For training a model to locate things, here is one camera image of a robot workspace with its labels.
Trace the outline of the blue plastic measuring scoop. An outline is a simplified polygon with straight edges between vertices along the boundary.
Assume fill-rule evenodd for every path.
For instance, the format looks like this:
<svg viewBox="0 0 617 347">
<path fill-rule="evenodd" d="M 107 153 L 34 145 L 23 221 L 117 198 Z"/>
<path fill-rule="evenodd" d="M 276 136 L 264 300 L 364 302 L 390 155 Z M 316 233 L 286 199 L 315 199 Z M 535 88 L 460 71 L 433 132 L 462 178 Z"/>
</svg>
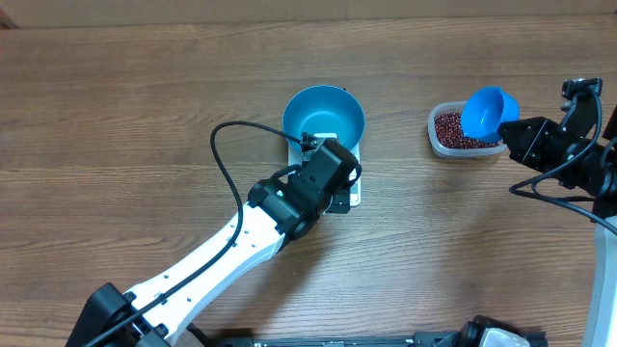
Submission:
<svg viewBox="0 0 617 347">
<path fill-rule="evenodd" d="M 519 117 L 520 106 L 515 98 L 500 87 L 485 87 L 467 101 L 461 114 L 461 128 L 468 138 L 497 143 L 501 140 L 500 125 Z"/>
</svg>

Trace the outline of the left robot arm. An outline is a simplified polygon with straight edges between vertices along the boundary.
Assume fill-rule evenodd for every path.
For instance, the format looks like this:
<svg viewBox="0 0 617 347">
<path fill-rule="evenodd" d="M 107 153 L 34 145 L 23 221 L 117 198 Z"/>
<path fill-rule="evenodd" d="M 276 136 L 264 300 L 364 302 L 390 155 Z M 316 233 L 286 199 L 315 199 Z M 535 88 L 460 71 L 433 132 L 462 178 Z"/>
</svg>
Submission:
<svg viewBox="0 0 617 347">
<path fill-rule="evenodd" d="M 307 135 L 300 148 L 300 159 L 260 180 L 239 211 L 175 265 L 125 292 L 111 283 L 98 288 L 68 345 L 175 346 L 236 280 L 305 236 L 323 214 L 347 213 L 362 171 L 358 149 L 332 134 Z"/>
</svg>

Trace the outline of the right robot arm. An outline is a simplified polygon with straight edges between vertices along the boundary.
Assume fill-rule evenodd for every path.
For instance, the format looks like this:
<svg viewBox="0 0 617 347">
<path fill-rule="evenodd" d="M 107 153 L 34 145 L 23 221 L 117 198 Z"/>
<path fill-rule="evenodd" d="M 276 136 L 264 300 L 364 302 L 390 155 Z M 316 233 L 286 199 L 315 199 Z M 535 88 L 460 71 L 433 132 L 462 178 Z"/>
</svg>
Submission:
<svg viewBox="0 0 617 347">
<path fill-rule="evenodd" d="M 548 202 L 576 212 L 595 225 L 595 275 L 590 308 L 581 344 L 616 344 L 616 116 L 609 118 L 597 138 L 579 138 L 576 131 L 552 120 L 533 118 L 508 121 L 498 130 L 510 149 L 510 158 L 540 174 L 515 184 L 510 192 L 520 197 Z M 568 189 L 580 188 L 583 197 L 550 197 L 537 185 L 554 178 Z"/>
</svg>

